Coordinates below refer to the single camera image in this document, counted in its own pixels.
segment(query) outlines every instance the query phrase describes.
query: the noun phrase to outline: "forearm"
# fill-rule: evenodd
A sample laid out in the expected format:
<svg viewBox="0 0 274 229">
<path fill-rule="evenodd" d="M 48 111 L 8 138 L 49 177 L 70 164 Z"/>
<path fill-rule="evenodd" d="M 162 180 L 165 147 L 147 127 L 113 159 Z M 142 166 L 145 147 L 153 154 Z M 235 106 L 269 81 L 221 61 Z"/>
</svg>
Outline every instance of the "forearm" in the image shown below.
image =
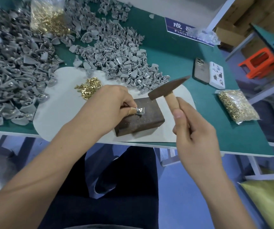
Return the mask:
<svg viewBox="0 0 274 229">
<path fill-rule="evenodd" d="M 212 170 L 214 178 L 196 180 L 216 229 L 256 229 L 238 193 L 223 169 Z"/>
<path fill-rule="evenodd" d="M 0 191 L 0 228 L 38 227 L 74 163 L 97 140 L 90 133 L 73 130 L 79 129 L 65 125 Z"/>
</svg>

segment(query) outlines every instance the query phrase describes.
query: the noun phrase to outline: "plastic bag of brass pins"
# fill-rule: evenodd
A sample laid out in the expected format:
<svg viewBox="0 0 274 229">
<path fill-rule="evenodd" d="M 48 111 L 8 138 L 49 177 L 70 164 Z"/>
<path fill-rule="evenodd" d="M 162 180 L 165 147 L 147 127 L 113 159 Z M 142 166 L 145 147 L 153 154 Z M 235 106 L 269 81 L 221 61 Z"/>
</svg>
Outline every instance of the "plastic bag of brass pins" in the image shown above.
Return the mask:
<svg viewBox="0 0 274 229">
<path fill-rule="evenodd" d="M 30 28 L 36 33 L 69 34 L 65 23 L 66 0 L 32 0 Z"/>
<path fill-rule="evenodd" d="M 258 113 L 241 90 L 217 90 L 215 93 L 237 124 L 241 124 L 243 121 L 260 120 Z"/>
<path fill-rule="evenodd" d="M 87 100 L 101 87 L 101 81 L 97 77 L 93 77 L 91 79 L 87 79 L 85 84 L 76 85 L 75 89 L 78 89 L 78 92 L 81 93 L 83 99 Z"/>
</svg>

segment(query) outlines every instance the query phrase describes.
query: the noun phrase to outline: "smartphone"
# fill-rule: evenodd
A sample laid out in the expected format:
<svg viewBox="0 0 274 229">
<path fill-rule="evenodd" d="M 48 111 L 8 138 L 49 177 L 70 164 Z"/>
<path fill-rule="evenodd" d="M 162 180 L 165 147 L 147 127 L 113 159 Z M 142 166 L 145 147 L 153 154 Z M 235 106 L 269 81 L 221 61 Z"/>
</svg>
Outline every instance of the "smartphone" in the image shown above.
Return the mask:
<svg viewBox="0 0 274 229">
<path fill-rule="evenodd" d="M 195 59 L 193 77 L 208 84 L 210 80 L 209 64 L 200 58 Z"/>
</svg>

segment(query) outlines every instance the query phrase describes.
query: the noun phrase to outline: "person's right hand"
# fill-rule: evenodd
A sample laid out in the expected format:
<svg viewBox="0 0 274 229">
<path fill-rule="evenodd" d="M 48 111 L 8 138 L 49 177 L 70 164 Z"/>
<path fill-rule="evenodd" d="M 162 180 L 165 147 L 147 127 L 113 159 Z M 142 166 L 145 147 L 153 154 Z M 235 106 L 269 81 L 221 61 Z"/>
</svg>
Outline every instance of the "person's right hand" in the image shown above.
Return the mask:
<svg viewBox="0 0 274 229">
<path fill-rule="evenodd" d="M 173 132 L 177 135 L 176 146 L 182 165 L 194 181 L 223 171 L 215 128 L 182 98 L 177 97 L 177 100 L 180 109 L 173 111 Z"/>
</svg>

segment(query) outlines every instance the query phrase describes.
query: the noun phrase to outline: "yellow bag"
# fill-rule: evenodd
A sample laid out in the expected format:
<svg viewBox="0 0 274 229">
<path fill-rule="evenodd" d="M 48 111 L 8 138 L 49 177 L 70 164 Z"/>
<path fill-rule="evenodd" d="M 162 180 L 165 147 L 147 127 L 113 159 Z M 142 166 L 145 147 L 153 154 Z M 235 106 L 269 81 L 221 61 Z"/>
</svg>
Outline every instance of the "yellow bag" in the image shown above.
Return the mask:
<svg viewBox="0 0 274 229">
<path fill-rule="evenodd" d="M 261 169 L 263 174 L 273 173 Z M 240 184 L 257 206 L 268 225 L 274 229 L 274 180 L 248 180 Z"/>
</svg>

